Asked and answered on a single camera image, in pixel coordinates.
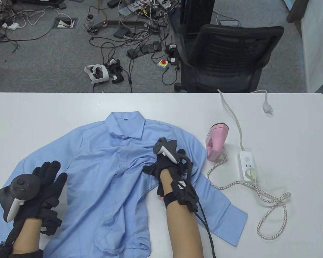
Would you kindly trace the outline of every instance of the black controller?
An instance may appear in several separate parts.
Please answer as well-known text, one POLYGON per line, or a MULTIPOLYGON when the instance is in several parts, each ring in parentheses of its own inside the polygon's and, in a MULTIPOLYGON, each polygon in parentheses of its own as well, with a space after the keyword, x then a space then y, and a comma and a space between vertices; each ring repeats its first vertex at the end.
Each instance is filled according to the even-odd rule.
POLYGON ((17 176, 9 186, 0 189, 0 204, 4 209, 4 220, 14 220, 19 207, 26 200, 34 198, 40 191, 41 182, 38 177, 32 174, 17 176))

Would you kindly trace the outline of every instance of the power strip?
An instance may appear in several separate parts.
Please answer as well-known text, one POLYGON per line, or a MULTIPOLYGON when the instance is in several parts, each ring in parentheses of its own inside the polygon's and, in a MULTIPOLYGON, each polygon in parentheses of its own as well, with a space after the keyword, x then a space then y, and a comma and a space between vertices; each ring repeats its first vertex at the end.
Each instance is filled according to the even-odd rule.
POLYGON ((252 183, 250 169, 256 170, 254 156, 249 151, 241 151, 238 155, 240 179, 252 183))
POLYGON ((18 28, 19 28, 19 24, 18 24, 18 23, 16 23, 16 22, 13 22, 13 24, 12 24, 11 26, 8 26, 8 27, 7 27, 7 24, 6 24, 6 23, 4 23, 1 27, 2 27, 2 28, 7 28, 8 30, 12 30, 12 31, 14 31, 14 30, 16 30, 16 29, 18 29, 18 28))

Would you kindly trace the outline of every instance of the controller thumbstick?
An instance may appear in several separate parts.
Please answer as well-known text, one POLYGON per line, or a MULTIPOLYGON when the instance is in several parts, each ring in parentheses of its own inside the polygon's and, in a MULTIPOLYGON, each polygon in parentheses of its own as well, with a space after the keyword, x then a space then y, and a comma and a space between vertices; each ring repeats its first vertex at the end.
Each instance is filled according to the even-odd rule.
POLYGON ((23 185, 23 184, 25 184, 25 181, 23 179, 18 179, 17 184, 23 185))

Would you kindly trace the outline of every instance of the black glove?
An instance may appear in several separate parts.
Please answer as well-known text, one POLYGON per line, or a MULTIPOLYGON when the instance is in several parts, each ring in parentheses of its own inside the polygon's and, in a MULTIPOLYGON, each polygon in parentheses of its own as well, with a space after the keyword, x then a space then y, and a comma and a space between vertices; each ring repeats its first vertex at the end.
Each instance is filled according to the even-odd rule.
POLYGON ((67 180, 67 174, 61 173, 55 180, 57 172, 60 170, 58 161, 45 162, 42 167, 36 167, 32 172, 41 182, 41 188, 35 198, 25 201, 24 205, 14 219, 14 224, 27 218, 42 219, 42 227, 47 230, 42 232, 46 235, 54 235, 62 220, 58 219, 57 212, 50 210, 59 204, 58 198, 61 195, 63 186, 67 180))
MULTIPOLYGON (((177 153, 185 155, 185 150, 179 149, 177 153)), ((161 197, 164 197, 164 189, 160 180, 160 173, 164 169, 169 170, 172 179, 178 180, 184 177, 185 171, 187 169, 187 164, 182 163, 182 160, 178 164, 175 164, 167 156, 164 156, 163 154, 158 154, 157 161, 155 163, 153 163, 150 166, 143 167, 142 171, 144 173, 152 175, 158 180, 159 185, 157 189, 157 194, 161 197)))
POLYGON ((164 169, 168 169, 171 175, 184 175, 184 171, 181 169, 182 165, 183 164, 181 162, 175 164, 167 156, 164 156, 163 154, 158 154, 157 161, 150 166, 144 166, 142 171, 144 173, 154 176, 160 182, 160 173, 164 169))

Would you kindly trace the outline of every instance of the white power cord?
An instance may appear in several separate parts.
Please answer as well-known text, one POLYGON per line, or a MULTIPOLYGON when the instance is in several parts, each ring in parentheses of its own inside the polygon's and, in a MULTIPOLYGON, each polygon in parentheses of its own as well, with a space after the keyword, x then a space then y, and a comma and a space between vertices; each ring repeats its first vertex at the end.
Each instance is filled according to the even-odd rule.
MULTIPOLYGON (((240 128, 240 124, 239 124, 239 121, 236 117, 236 115, 234 114, 234 112, 232 111, 232 109, 229 107, 229 105, 227 104, 227 102, 225 101, 224 97, 223 97, 223 93, 218 90, 218 92, 220 93, 220 96, 221 96, 221 99, 223 101, 223 103, 227 106, 227 108, 229 109, 229 111, 232 113, 236 123, 237 123, 237 126, 238 126, 238 130, 239 130, 239 142, 240 142, 240 147, 242 149, 242 151, 245 151, 244 150, 244 147, 243 147, 243 144, 242 144, 242 130, 240 128)), ((223 161, 220 161, 218 162, 217 164, 215 164, 213 167, 211 167, 211 169, 208 171, 207 173, 207 179, 210 181, 209 179, 209 175, 212 173, 212 171, 218 167, 219 165, 221 165, 222 163, 224 163, 223 161)), ((281 195, 280 198, 277 198, 269 193, 266 193, 265 191, 263 191, 262 189, 260 189, 259 187, 257 187, 257 172, 255 170, 252 170, 250 171, 250 176, 251 176, 251 179, 252 179, 252 184, 250 183, 247 183, 247 182, 242 182, 242 181, 236 181, 236 182, 233 182, 232 184, 229 184, 225 187, 219 187, 219 186, 216 186, 215 184, 213 184, 211 181, 210 181, 210 184, 219 189, 219 190, 225 190, 225 189, 228 189, 230 188, 231 186, 235 185, 235 184, 241 184, 241 185, 245 185, 247 187, 250 187, 250 188, 254 188, 258 194, 258 197, 260 197, 260 199, 262 201, 264 201, 265 203, 273 203, 274 205, 269 209, 269 211, 262 217, 262 219, 260 220, 260 222, 258 223, 258 226, 257 226, 257 234, 263 238, 264 240, 274 240, 276 239, 277 237, 279 237, 281 235, 281 233, 283 232, 285 226, 286 226, 286 223, 287 223, 287 209, 286 209, 286 205, 285 203, 283 202, 285 199, 291 197, 291 193, 287 192, 287 193, 284 193, 281 195), (265 198, 263 198, 261 196, 261 193, 264 194, 265 196, 269 197, 271 200, 267 200, 265 198), (261 225, 263 224, 263 222, 266 220, 266 218, 269 216, 269 214, 279 205, 281 204, 282 207, 283 207, 283 213, 284 213, 284 219, 283 219, 283 224, 279 230, 279 232, 277 232, 277 234, 273 235, 273 236, 264 236, 263 234, 261 234, 260 232, 260 228, 261 228, 261 225)))
POLYGON ((24 20, 24 25, 21 26, 21 27, 19 27, 19 28, 24 28, 26 26, 26 20, 25 20, 24 17, 26 17, 27 21, 29 22, 29 24, 31 26, 35 26, 36 23, 40 20, 40 18, 42 18, 46 14, 45 10, 48 9, 48 8, 52 8, 53 10, 55 10, 57 12, 57 15, 58 16, 59 15, 64 15, 64 16, 67 16, 71 20, 71 24, 70 25, 67 25, 66 24, 66 25, 63 25, 63 26, 65 26, 65 27, 71 27, 72 26, 73 21, 72 21, 72 18, 70 16, 68 16, 65 13, 62 13, 62 12, 57 11, 54 7, 52 7, 52 6, 49 5, 46 8, 44 8, 43 10, 23 10, 23 11, 17 12, 23 18, 23 20, 24 20), (37 15, 39 13, 42 13, 42 15, 40 17, 38 17, 37 20, 34 23, 31 23, 30 20, 29 20, 29 17, 32 17, 32 16, 37 15))
POLYGON ((263 106, 262 106, 263 111, 266 114, 273 114, 274 110, 271 108, 271 105, 269 105, 268 102, 267 102, 268 92, 265 89, 260 89, 258 91, 253 91, 253 92, 250 92, 250 93, 256 93, 256 92, 265 92, 266 93, 265 102, 263 103, 263 106))

